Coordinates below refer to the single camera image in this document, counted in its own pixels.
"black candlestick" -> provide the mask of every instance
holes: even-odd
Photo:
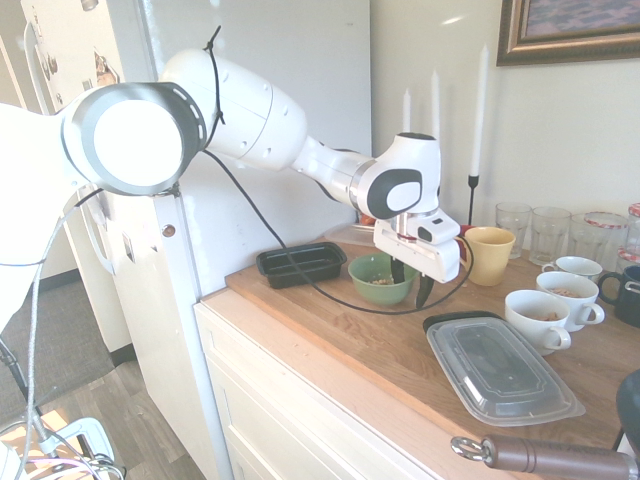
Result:
[[[475,177],[472,177],[471,175],[469,175],[469,180],[467,183],[469,185],[469,188],[471,189],[471,198],[469,199],[469,225],[473,225],[473,223],[471,223],[473,217],[473,193],[478,186],[478,183],[480,183],[480,176],[476,175]]]

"white cabinet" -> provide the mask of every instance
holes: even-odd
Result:
[[[196,317],[237,480],[441,478],[219,313]]]

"picture frame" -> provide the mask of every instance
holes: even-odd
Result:
[[[503,0],[497,66],[640,57],[640,8],[606,3]]]

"cup handle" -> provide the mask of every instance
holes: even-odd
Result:
[[[593,320],[589,320],[588,317],[587,320],[578,320],[576,321],[578,325],[597,325],[598,323],[602,323],[604,320],[604,310],[600,305],[597,303],[585,303],[583,308],[590,308],[596,316]]]
[[[558,267],[554,264],[554,263],[546,263],[542,266],[542,271],[543,272],[550,272],[551,270],[547,270],[546,268],[550,267],[551,270],[557,270]]]
[[[640,283],[637,282],[627,282],[624,288],[633,293],[640,293]]]
[[[571,346],[571,335],[562,327],[549,327],[544,337],[544,348],[549,350],[566,350]]]
[[[602,285],[604,284],[605,280],[611,277],[617,278],[621,283],[624,281],[622,275],[620,275],[618,272],[605,273],[600,277],[600,280],[598,280],[598,289],[600,290],[600,292],[598,293],[598,297],[607,302],[609,305],[615,305],[616,303],[618,303],[618,298],[609,298],[604,294],[604,291],[602,290]]]
[[[458,242],[458,245],[460,246],[460,263],[465,269],[469,270],[471,258],[471,255],[469,255],[469,247],[467,247],[467,244],[461,240],[460,236],[456,237],[456,242]]]

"wooden handle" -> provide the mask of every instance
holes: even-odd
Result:
[[[499,470],[557,475],[579,480],[637,480],[638,465],[625,453],[566,443],[488,435],[485,464]]]

